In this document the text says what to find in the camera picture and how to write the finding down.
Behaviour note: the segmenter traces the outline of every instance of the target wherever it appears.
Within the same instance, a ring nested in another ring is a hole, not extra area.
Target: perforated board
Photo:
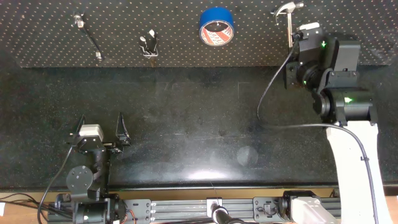
[[[279,65],[287,54],[286,19],[270,12],[280,1],[248,0],[4,0],[0,1],[0,46],[22,67],[150,67],[139,37],[159,33],[158,67]],[[361,41],[360,64],[389,65],[398,53],[396,0],[313,0],[293,15],[293,27],[318,21],[327,32],[353,34]],[[233,15],[233,40],[210,47],[199,38],[200,14],[225,7]],[[84,12],[105,60],[77,27]]]

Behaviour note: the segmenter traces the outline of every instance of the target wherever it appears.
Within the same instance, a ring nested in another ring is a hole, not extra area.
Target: blue tape roll
[[[208,9],[200,16],[199,36],[210,46],[227,44],[234,36],[232,14],[222,7]]]

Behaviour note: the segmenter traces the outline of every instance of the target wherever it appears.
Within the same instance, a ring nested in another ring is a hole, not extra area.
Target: white paper
[[[5,203],[0,203],[0,216],[4,215],[4,207],[6,206]]]

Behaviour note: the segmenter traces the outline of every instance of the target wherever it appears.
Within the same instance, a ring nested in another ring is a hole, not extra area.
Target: green led indicator
[[[353,101],[353,99],[349,98],[349,97],[344,97],[344,102],[349,103]]]

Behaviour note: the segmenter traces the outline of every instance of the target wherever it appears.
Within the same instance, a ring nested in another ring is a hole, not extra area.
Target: black table
[[[79,117],[111,141],[120,111],[133,145],[112,158],[113,190],[337,184],[324,130],[259,126],[257,102],[275,67],[22,69],[1,53],[1,190],[43,190]],[[398,183],[397,68],[359,68],[377,102],[384,184]],[[261,114],[270,124],[320,122],[310,93],[285,90],[282,77]],[[73,153],[55,189],[66,189],[67,172],[84,163]]]

